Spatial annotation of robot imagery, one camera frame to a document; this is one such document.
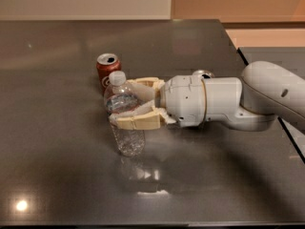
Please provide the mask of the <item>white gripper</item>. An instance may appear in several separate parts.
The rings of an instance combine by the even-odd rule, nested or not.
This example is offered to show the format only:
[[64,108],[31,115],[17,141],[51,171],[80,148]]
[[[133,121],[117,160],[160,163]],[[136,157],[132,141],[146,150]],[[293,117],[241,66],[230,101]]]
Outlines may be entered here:
[[[111,114],[110,123],[122,130],[156,130],[163,124],[193,127],[205,117],[203,82],[195,75],[177,75],[165,83],[158,77],[129,79],[135,94],[145,104],[132,111]],[[154,100],[160,95],[160,106]]]

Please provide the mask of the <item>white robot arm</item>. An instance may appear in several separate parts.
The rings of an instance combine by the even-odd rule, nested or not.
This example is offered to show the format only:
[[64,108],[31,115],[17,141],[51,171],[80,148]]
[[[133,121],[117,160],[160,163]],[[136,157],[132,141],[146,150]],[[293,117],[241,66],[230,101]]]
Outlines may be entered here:
[[140,106],[111,114],[123,130],[154,130],[163,123],[180,127],[220,122],[239,131],[264,131],[280,117],[305,132],[305,80],[270,62],[256,61],[240,77],[217,78],[205,71],[131,81]]

